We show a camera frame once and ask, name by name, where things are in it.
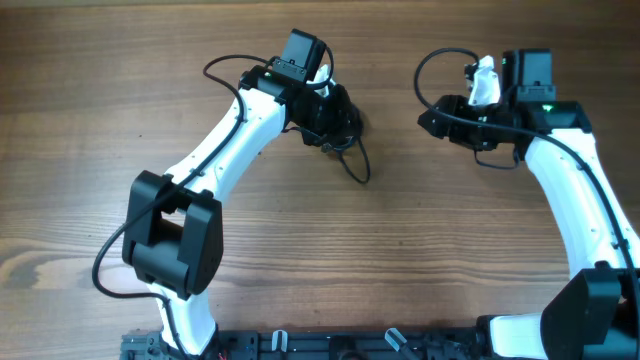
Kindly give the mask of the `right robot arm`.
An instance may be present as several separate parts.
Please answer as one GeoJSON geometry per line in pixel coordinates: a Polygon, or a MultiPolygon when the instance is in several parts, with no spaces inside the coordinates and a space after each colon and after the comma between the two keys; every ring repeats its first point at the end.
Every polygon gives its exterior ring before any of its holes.
{"type": "Polygon", "coordinates": [[[540,312],[481,317],[495,359],[635,359],[639,238],[600,164],[592,125],[556,96],[547,49],[473,56],[466,95],[426,102],[419,125],[474,153],[513,148],[541,186],[565,247],[569,280],[540,312]]]}

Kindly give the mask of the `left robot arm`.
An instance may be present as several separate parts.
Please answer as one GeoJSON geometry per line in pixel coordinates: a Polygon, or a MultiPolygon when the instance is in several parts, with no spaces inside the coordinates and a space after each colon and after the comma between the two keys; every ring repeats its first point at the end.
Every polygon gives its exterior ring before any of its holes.
{"type": "Polygon", "coordinates": [[[207,287],[222,259],[222,207],[264,147],[298,132],[338,161],[362,144],[363,122],[333,79],[333,55],[314,35],[291,31],[284,51],[257,58],[232,88],[234,102],[206,138],[164,174],[134,180],[121,233],[122,258],[156,299],[163,328],[155,345],[168,359],[223,359],[207,287]]]}

